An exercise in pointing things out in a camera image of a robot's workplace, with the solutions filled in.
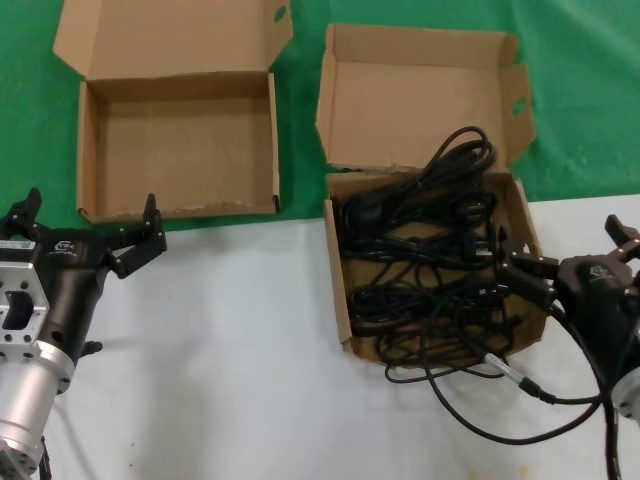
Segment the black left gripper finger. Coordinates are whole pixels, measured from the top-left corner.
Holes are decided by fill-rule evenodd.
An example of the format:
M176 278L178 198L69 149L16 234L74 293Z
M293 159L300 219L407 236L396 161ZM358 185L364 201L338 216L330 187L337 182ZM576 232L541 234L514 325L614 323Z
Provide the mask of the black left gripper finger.
M42 197L37 188L32 188L24 200L13 203L1 218L1 239L11 240L20 236L30 241L42 240L48 228L36 222L41 204Z
M109 235L107 244L108 266L120 279L133 274L167 250L162 216L154 194L147 196L142 221Z

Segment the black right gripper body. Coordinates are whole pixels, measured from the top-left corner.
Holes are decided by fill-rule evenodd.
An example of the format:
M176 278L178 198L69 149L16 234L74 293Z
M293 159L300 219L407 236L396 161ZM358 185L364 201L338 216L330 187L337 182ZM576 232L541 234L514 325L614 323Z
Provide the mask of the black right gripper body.
M559 261L557 300L609 391L639 367L639 293L628 263L608 254Z

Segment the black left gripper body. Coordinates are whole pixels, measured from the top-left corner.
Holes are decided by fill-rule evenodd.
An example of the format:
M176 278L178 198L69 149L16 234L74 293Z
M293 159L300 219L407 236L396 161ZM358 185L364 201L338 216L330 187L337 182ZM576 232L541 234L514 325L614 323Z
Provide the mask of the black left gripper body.
M38 339L77 360L104 290L110 248L102 234L91 230L34 226L30 236L41 247L49 303Z

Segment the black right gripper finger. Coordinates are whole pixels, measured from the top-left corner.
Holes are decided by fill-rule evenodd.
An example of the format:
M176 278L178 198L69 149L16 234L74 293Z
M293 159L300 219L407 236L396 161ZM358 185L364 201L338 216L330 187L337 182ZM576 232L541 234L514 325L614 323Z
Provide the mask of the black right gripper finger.
M609 257L621 263L639 258L640 238L635 228L624 225L615 214L607 217L604 228L616 245L616 248L608 254Z
M499 268L497 279L512 295L537 306L550 306L556 300L554 282L559 261L551 257L517 250L508 230L497 234Z

